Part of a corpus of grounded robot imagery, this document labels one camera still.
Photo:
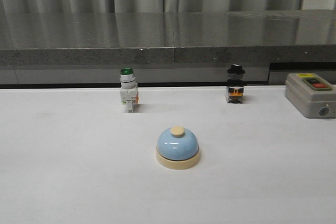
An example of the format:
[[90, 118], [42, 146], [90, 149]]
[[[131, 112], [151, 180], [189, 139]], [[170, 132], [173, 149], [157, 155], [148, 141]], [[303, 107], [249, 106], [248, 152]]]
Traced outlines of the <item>blue cream call bell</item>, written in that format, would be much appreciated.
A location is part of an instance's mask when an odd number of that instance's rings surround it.
[[163, 131], [156, 145], [156, 160], [162, 166], [182, 170], [195, 166], [201, 157], [197, 137], [182, 126]]

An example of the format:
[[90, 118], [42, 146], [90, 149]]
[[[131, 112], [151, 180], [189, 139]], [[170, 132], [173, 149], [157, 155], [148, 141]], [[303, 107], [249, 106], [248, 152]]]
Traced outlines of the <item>grey stone counter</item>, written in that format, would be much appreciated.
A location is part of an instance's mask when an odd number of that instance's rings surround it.
[[114, 87], [130, 67], [142, 86], [247, 84], [291, 72], [335, 83], [335, 12], [77, 13], [1, 16], [1, 86]]

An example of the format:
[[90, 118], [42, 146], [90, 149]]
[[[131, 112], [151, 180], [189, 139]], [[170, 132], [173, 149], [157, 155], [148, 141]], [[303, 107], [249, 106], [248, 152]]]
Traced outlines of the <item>grey push button box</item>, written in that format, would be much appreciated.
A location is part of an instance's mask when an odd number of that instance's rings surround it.
[[287, 75], [285, 97], [312, 119], [335, 118], [335, 86], [316, 73], [290, 73]]

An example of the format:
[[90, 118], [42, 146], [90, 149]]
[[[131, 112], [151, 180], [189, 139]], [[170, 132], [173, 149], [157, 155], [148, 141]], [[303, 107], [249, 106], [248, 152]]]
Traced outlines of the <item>green push button switch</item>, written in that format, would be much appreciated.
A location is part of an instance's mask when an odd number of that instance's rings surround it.
[[120, 98], [127, 111], [133, 112], [134, 107], [139, 104], [138, 83], [132, 68], [123, 68], [120, 70]]

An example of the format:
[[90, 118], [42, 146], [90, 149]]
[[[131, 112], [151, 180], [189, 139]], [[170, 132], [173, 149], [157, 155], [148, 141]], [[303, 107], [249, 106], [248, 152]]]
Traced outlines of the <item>black rotary selector switch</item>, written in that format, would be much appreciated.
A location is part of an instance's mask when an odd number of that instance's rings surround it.
[[244, 95], [243, 77], [245, 70], [241, 65], [232, 64], [227, 70], [227, 103], [242, 103]]

